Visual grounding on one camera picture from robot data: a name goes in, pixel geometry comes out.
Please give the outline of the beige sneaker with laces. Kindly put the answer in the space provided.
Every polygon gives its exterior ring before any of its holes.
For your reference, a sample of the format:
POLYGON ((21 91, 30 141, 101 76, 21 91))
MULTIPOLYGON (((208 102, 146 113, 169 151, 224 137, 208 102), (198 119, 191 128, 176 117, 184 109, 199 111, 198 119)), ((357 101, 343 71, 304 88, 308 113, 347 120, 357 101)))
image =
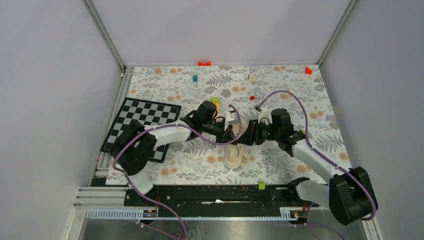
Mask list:
MULTIPOLYGON (((247 126, 247 122, 242 118, 239 123, 232 125, 233 135, 235 137, 238 133, 242 135, 246 131, 247 126)), ((226 145, 224 150, 223 163, 229 169, 236 169, 241 165, 244 157, 244 147, 241 143, 229 144, 226 145)))

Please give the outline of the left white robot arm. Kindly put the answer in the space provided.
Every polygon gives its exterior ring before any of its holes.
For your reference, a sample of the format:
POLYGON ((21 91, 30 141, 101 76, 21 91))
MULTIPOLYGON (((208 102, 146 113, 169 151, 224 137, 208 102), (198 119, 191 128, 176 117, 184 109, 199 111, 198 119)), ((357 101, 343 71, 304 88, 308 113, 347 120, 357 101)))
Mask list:
POLYGON ((144 206, 155 200, 154 184, 145 170, 154 150, 175 142, 187 142, 195 138, 208 141, 202 134, 215 136, 209 143, 216 146, 234 144, 234 134, 228 117, 219 117, 216 104, 205 100, 196 110, 171 123, 142 125, 132 120, 110 147, 112 167, 123 173, 130 187, 136 191, 136 199, 144 206))

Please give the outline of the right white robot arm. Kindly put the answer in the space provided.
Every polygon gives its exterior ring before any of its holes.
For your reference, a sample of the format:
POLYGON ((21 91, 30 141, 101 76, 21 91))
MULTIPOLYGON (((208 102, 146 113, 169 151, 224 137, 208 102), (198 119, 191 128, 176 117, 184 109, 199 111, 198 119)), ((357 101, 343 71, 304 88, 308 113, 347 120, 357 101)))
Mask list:
POLYGON ((343 225, 376 214, 378 202, 367 171, 360 166, 344 169, 314 148, 304 132, 294 129, 286 109, 278 108, 270 112, 270 117, 242 123, 238 131, 237 143, 259 146, 276 142, 282 151, 311 167, 325 181, 314 183, 307 177, 291 181, 292 189, 286 193, 291 205, 299 206, 304 201, 318 204, 329 209, 343 225))

